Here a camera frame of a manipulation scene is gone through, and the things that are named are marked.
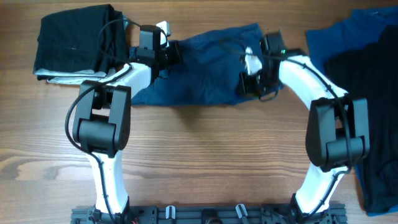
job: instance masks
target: black t-shirt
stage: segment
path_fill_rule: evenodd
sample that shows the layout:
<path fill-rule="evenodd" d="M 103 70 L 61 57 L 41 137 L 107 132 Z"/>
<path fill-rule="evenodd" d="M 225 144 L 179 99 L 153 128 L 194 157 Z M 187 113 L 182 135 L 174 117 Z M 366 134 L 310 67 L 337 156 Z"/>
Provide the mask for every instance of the black t-shirt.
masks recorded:
<path fill-rule="evenodd" d="M 371 149 L 357 169 L 366 211 L 388 212 L 398 204 L 398 27 L 387 27 L 363 50 L 332 58 L 325 72 L 352 97 L 368 101 Z"/>
<path fill-rule="evenodd" d="M 115 11 L 110 4 L 45 16 L 37 38 L 34 73 L 41 68 L 56 72 L 107 73 L 116 62 L 99 52 L 98 34 L 106 23 L 122 18 L 122 12 Z M 128 59 L 123 21 L 107 26 L 100 42 L 105 52 L 121 60 Z"/>

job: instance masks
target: folded black clothing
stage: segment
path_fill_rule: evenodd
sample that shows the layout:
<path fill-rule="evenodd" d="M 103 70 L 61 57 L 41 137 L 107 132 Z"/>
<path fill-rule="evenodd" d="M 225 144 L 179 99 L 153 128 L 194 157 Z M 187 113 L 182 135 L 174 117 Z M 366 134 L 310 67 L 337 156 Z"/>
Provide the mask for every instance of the folded black clothing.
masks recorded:
<path fill-rule="evenodd" d="M 368 101 L 371 149 L 357 174 L 368 213 L 398 205 L 398 27 L 387 26 L 379 41 L 339 54 L 325 64 L 327 76 L 354 98 Z"/>
<path fill-rule="evenodd" d="M 106 23 L 115 19 L 123 19 L 123 14 L 110 4 L 57 12 L 42 18 L 34 74 L 104 77 L 117 65 L 99 52 L 98 34 Z M 107 26 L 101 36 L 105 52 L 121 60 L 128 59 L 123 21 Z"/>

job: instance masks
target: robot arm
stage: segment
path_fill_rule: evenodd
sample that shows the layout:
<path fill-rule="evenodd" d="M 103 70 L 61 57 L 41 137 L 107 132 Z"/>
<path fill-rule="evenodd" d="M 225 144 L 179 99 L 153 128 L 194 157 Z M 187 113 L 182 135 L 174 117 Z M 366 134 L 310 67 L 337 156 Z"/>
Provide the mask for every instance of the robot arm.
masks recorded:
<path fill-rule="evenodd" d="M 329 81 L 303 55 L 289 57 L 305 64 L 321 76 L 331 86 L 337 97 L 346 104 L 349 123 L 351 157 L 354 161 L 362 159 L 369 153 L 368 107 L 365 99 L 349 99 L 348 92 Z M 291 88 L 310 110 L 306 136 L 306 150 L 311 160 L 310 167 L 302 187 L 293 195 L 292 204 L 297 208 L 296 220 L 303 220 L 304 214 L 314 212 L 313 220 L 321 219 L 322 213 L 328 209 L 329 200 L 343 174 L 333 178 L 341 171 L 347 171 L 346 140 L 342 129 L 336 129 L 335 120 L 341 119 L 333 105 L 335 97 L 326 86 L 310 70 L 300 65 L 283 61 L 279 67 L 280 81 Z M 331 187 L 325 203 L 317 210 L 316 207 L 324 199 Z"/>
<path fill-rule="evenodd" d="M 131 213 L 121 158 L 130 132 L 131 98 L 153 83 L 164 67 L 182 61 L 178 43 L 169 46 L 169 35 L 169 24 L 165 21 L 157 26 L 141 26 L 137 62 L 125 64 L 118 73 L 101 81 L 122 76 L 117 82 L 106 86 L 91 81 L 81 84 L 80 95 L 89 88 L 95 89 L 83 95 L 77 104 L 73 138 L 88 153 L 97 192 L 93 217 L 102 223 L 113 223 L 112 217 L 116 223 L 130 223 L 123 221 L 131 219 Z M 93 109 L 102 108 L 110 108 L 109 117 L 93 113 Z"/>

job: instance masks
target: wooden table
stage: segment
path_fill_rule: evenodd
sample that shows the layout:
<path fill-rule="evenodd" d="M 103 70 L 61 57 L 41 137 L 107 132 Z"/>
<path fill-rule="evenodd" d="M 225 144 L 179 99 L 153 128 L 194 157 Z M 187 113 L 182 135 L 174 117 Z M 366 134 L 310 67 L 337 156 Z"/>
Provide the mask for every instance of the wooden table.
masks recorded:
<path fill-rule="evenodd" d="M 38 82 L 32 74 L 40 19 L 95 3 L 64 0 L 0 5 L 0 223 L 69 223 L 70 210 L 95 202 L 84 154 L 63 130 L 78 88 Z M 307 50 L 305 30 L 328 27 L 353 8 L 393 1 L 134 1 L 112 3 L 140 24 L 167 20 L 172 38 L 258 22 L 281 30 L 288 47 Z M 133 30 L 131 44 L 138 42 Z M 288 203 L 308 169 L 308 111 L 289 90 L 271 102 L 237 106 L 132 109 L 123 168 L 132 205 Z M 346 204 L 349 223 L 369 218 L 354 174 L 332 201 Z"/>

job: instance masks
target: blue cloth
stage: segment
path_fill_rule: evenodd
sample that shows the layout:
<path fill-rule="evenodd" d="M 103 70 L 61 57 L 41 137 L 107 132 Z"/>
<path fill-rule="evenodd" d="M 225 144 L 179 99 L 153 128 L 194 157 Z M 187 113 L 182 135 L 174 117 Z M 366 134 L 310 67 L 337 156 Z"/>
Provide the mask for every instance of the blue cloth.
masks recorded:
<path fill-rule="evenodd" d="M 398 6 L 353 11 L 349 19 L 339 22 L 330 28 L 307 31 L 308 48 L 314 66 L 325 73 L 323 65 L 333 56 L 348 50 L 363 49 L 366 45 L 377 42 L 388 25 L 398 26 Z M 368 193 L 364 187 L 363 167 L 356 166 L 356 173 L 361 183 L 364 198 Z M 387 213 L 398 212 L 398 205 Z M 385 213 L 371 213 L 369 216 Z"/>
<path fill-rule="evenodd" d="M 236 88 L 239 73 L 245 71 L 238 54 L 226 52 L 218 41 L 232 37 L 261 55 L 259 41 L 263 33 L 258 24 L 213 30 L 179 41 L 183 63 L 160 72 L 160 76 L 131 100 L 133 105 L 235 105 L 251 98 L 239 97 Z M 243 51 L 235 42 L 225 42 L 227 47 Z"/>

